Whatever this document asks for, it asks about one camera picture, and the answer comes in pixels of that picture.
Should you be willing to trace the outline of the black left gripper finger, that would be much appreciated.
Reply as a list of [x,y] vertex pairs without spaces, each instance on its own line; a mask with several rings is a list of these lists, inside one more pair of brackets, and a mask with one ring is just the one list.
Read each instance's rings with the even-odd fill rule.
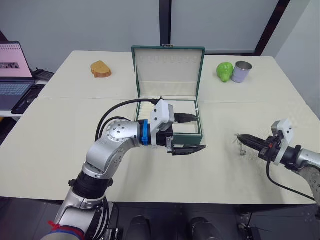
[[184,145],[182,147],[173,147],[172,156],[191,155],[201,150],[204,150],[206,147],[207,147],[206,145],[200,145],[200,144]]
[[174,114],[174,121],[176,123],[190,123],[190,122],[197,122],[199,120],[199,117],[190,114],[190,113],[175,113]]

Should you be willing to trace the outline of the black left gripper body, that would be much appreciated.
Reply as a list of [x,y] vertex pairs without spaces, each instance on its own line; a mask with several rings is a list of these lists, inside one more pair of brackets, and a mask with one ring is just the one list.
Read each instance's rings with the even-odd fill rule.
[[157,146],[166,147],[167,153],[172,155],[175,153],[173,140],[174,140],[174,132],[173,132],[172,126],[170,126],[167,130],[159,131],[156,134]]

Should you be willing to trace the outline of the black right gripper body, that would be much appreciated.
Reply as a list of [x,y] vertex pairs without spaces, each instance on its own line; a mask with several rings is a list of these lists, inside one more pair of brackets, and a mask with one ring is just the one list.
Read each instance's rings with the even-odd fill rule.
[[280,143],[279,136],[269,136],[262,141],[262,149],[259,150],[258,157],[262,160],[275,160],[280,151]]

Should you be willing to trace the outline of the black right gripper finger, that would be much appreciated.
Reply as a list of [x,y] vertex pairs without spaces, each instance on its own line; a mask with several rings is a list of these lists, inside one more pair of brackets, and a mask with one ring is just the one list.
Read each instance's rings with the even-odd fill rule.
[[260,152],[264,148],[264,140],[258,140],[258,139],[241,139],[240,142],[258,152]]
[[246,146],[263,146],[265,144],[265,140],[250,134],[239,134],[237,139]]

